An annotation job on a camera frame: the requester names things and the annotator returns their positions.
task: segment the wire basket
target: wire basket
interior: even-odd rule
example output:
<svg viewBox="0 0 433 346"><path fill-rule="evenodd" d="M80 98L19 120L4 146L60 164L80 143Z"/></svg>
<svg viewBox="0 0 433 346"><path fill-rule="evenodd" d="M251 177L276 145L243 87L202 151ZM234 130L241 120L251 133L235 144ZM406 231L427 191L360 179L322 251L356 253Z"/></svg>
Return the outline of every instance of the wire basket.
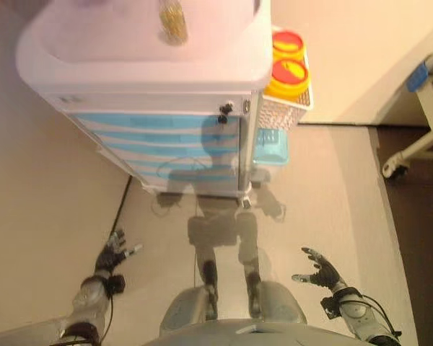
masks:
<svg viewBox="0 0 433 346"><path fill-rule="evenodd" d="M303 58L303 63L310 70L307 53ZM299 96L295 102L278 99L263 94L263 104L260 110L260 128L281 128L283 130L292 129L308 110L313 107L311 83L308 89Z"/></svg>

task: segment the blue basket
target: blue basket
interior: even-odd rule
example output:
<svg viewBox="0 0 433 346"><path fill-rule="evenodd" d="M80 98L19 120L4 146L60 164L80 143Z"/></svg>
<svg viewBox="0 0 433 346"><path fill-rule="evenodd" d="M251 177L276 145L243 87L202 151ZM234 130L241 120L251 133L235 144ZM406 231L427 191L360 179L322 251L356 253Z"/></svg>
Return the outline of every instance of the blue basket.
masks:
<svg viewBox="0 0 433 346"><path fill-rule="evenodd" d="M287 131L259 128L253 153L253 163L268 166L284 166L289 163Z"/></svg>

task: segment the dark floor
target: dark floor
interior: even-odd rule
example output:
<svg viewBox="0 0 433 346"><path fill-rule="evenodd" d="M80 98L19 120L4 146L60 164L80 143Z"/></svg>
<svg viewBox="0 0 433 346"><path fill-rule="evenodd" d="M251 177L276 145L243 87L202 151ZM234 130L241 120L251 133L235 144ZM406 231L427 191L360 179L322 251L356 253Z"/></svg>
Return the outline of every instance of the dark floor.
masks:
<svg viewBox="0 0 433 346"><path fill-rule="evenodd" d="M427 129L377 129L382 165ZM406 176L386 188L398 234L420 346L433 345L433 161L413 161Z"/></svg>

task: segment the blue stripe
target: blue stripe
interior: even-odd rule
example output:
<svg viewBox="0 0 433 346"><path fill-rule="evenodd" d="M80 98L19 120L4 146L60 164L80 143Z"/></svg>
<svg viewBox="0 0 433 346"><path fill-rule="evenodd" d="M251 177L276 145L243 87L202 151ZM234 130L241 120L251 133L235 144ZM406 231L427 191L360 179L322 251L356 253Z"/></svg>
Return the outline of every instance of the blue stripe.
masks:
<svg viewBox="0 0 433 346"><path fill-rule="evenodd" d="M94 121L106 125L123 126L127 128L148 129L184 129L202 128L218 125L218 117L197 115L161 115L161 114L138 114L125 113L82 113L75 114L80 120ZM237 122L236 117L230 117L228 124Z"/></svg>
<svg viewBox="0 0 433 346"><path fill-rule="evenodd" d="M138 171L140 175L150 176L150 177L159 177L169 180L177 180L182 182L222 182L222 181L231 181L236 180L234 176L226 176L226 175L179 175L177 173L156 173L156 172L142 172Z"/></svg>
<svg viewBox="0 0 433 346"><path fill-rule="evenodd" d="M231 169L230 164L204 164L199 161L193 162L192 164L176 164L172 162L154 162L154 161L139 161L139 160L128 160L129 164L135 164L143 167L156 167L160 169L182 169L187 171L193 171L196 169Z"/></svg>
<svg viewBox="0 0 433 346"><path fill-rule="evenodd" d="M202 157L202 156L221 156L225 154L237 153L237 148L181 148L181 147L164 147L164 146L142 146L140 144L121 144L106 143L106 146L114 149L132 151L134 153L171 156L171 157Z"/></svg>
<svg viewBox="0 0 433 346"><path fill-rule="evenodd" d="M158 133L129 133L129 132L110 132L93 131L97 135L112 138L126 139L129 141L142 141L149 143L205 143L210 141L225 141L236 138L236 135L173 135Z"/></svg>

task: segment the wall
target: wall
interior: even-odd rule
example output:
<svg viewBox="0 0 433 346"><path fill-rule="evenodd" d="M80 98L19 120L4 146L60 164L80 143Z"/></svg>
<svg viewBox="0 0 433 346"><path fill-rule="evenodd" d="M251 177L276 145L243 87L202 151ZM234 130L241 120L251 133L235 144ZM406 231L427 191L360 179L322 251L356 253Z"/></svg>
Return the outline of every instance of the wall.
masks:
<svg viewBox="0 0 433 346"><path fill-rule="evenodd" d="M303 122L424 123L414 99L379 110L433 51L433 0L272 0L272 18L307 45L315 109Z"/></svg>

